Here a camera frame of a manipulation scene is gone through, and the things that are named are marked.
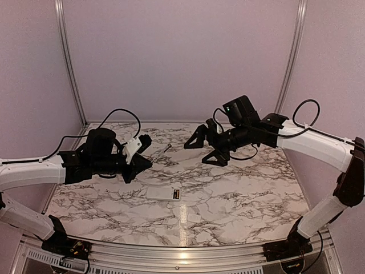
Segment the white remote control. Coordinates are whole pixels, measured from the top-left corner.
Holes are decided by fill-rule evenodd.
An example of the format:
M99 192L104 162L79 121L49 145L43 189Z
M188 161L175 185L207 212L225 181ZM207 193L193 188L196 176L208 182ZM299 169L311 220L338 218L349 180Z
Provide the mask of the white remote control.
M158 201L179 201L172 199L172 192L177 188L160 188L160 187L149 187L146 192L146 198L150 200L158 200Z

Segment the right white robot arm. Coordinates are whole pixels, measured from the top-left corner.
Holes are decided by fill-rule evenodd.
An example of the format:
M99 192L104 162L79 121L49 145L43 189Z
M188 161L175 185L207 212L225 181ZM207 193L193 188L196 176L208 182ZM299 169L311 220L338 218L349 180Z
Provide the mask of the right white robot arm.
M334 221L346 208L360 204L364 198L364 140L332 136L301 125L294 119L271 113L260 118L246 95L223 105L232 128L223 131L211 118L197 127L184 148L201 148L204 142L213 151L202 159L205 164L227 166L234 152L247 145L264 144L300 152L340 171L333 193L323 198L302 216L283 242L282 250L294 256L320 228Z

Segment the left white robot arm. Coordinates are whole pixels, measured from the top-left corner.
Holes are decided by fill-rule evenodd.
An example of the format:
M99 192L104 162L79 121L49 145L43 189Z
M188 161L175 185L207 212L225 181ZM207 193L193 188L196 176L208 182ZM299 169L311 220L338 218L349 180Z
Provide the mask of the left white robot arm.
M41 184L69 185L90 180L94 175L111 178L121 175L130 183L136 175L152 167L142 153L152 144L147 134L135 133L120 143L113 130L100 124L82 136L77 149L59 148L40 158L1 160L1 222L34 234L60 254L72 249L72 241L57 217L42 215L15 201L7 190Z

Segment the white battery cover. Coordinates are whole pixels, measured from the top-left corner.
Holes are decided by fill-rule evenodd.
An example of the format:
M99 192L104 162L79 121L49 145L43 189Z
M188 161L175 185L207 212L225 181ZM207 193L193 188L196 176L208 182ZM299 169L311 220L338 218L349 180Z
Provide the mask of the white battery cover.
M192 223L199 223L201 221L201 216L195 214L189 214L187 220Z

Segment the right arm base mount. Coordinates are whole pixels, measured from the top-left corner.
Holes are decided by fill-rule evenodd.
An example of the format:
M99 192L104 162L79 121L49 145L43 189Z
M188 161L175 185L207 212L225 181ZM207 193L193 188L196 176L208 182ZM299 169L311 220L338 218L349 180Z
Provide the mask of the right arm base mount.
M310 240L280 240L263 245L263 254L267 261L288 259L302 256L313 251Z

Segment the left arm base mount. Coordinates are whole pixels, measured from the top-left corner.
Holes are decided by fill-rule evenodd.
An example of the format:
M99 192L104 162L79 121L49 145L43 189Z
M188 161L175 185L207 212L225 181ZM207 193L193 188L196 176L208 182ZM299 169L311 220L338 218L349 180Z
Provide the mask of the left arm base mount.
M76 239L48 239L42 243L42 249L52 253L62 255L63 257L71 257L81 260L87 260L91 243L84 240Z

